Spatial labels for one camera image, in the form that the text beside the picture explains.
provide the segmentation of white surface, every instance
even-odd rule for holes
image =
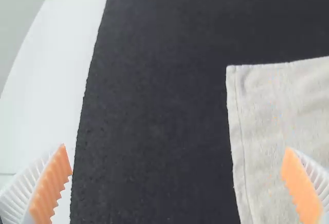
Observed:
[[[9,180],[11,180],[13,177],[13,175],[1,175],[0,174],[0,190],[2,187],[4,187],[8,182]]]
[[[241,224],[299,223],[280,170],[286,146],[329,167],[329,58],[229,66],[226,86]]]
[[[14,59],[44,0],[0,0],[0,96]]]
[[[85,83],[106,0],[46,0],[0,98],[0,173],[61,142],[73,166]],[[69,223],[71,181],[53,223]]]

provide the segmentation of black mat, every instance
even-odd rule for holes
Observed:
[[[329,54],[328,1],[108,0],[71,223],[239,223],[225,68]]]

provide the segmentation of white towel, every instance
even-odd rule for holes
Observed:
[[[241,224],[299,223],[280,168],[286,146],[329,166],[329,58],[228,66],[226,87]]]

